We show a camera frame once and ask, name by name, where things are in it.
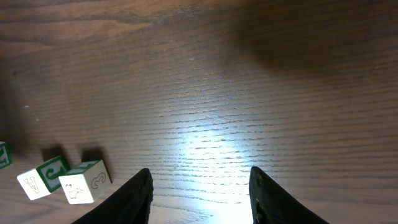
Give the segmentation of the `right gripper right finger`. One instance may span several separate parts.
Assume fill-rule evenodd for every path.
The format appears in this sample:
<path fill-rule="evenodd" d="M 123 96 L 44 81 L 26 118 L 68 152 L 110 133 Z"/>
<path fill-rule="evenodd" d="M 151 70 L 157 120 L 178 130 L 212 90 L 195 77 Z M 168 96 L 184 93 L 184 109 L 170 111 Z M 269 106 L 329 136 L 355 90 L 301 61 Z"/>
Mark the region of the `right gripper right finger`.
<path fill-rule="evenodd" d="M 327 224 L 259 167 L 251 167 L 249 196 L 254 224 Z"/>

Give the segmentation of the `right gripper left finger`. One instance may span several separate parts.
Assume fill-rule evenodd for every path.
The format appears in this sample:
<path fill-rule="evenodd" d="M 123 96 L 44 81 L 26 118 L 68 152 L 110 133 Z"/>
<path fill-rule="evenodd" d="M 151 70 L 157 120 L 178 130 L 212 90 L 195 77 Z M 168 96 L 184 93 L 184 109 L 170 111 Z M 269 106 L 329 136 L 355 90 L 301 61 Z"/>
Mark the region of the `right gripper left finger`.
<path fill-rule="evenodd" d="M 153 191 L 150 170 L 141 169 L 104 202 L 73 224 L 148 224 Z"/>

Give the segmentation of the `yellow edged white block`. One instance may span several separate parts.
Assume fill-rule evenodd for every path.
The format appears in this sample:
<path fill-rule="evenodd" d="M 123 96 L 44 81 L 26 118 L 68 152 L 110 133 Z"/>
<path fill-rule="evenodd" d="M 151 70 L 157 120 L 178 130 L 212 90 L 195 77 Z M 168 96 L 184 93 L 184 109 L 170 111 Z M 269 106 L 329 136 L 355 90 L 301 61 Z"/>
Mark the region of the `yellow edged white block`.
<path fill-rule="evenodd" d="M 61 187 L 59 177 L 70 170 L 63 156 L 57 156 L 17 176 L 30 200 L 52 194 Z"/>

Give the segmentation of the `red edged grape block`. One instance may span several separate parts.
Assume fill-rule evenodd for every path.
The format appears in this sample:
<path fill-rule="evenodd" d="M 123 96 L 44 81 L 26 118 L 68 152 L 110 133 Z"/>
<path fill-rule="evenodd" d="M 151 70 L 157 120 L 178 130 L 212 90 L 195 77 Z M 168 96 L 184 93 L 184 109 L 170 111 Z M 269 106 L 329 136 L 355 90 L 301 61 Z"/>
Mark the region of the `red edged grape block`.
<path fill-rule="evenodd" d="M 12 164 L 12 157 L 9 150 L 9 146 L 6 142 L 0 142 L 0 169 Z"/>

